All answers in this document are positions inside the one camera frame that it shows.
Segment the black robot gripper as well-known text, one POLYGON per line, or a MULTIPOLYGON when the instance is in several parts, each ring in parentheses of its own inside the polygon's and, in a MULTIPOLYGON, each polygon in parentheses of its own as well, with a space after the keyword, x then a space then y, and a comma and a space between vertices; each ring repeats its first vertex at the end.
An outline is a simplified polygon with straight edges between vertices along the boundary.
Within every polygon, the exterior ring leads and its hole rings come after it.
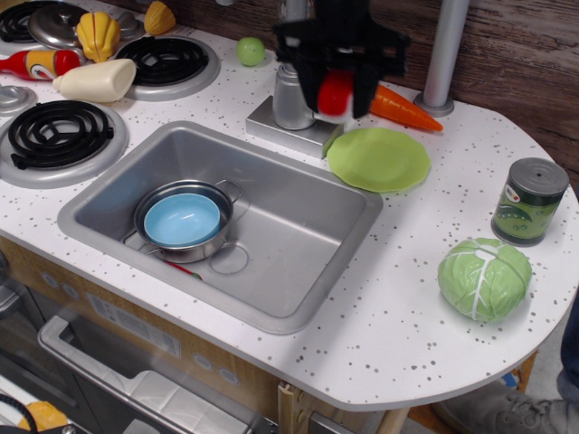
POLYGON ((318 94, 330 70, 352 71, 353 118, 370 109, 379 81, 406 73, 410 38, 378 24, 368 1, 315 1, 314 16, 273 27, 278 60, 299 77, 307 107, 319 113, 318 94))

